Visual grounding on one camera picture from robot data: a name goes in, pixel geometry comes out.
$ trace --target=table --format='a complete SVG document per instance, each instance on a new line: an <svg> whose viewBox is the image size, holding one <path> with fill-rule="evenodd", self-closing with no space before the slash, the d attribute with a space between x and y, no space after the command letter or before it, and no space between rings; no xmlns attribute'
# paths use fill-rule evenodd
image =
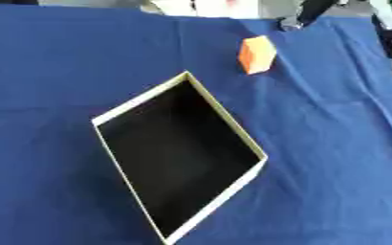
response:
<svg viewBox="0 0 392 245"><path fill-rule="evenodd" d="M268 73L242 38L267 34ZM392 63L365 18L0 6L0 245L156 244L90 119L189 70L269 153L180 244L392 244Z"/></svg>

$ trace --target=orange cube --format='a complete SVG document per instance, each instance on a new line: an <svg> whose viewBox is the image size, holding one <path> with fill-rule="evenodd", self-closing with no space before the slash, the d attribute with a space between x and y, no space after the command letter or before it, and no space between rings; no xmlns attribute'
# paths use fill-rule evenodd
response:
<svg viewBox="0 0 392 245"><path fill-rule="evenodd" d="M265 35L244 39L239 52L239 61L247 74L268 71L275 57L276 49Z"/></svg>

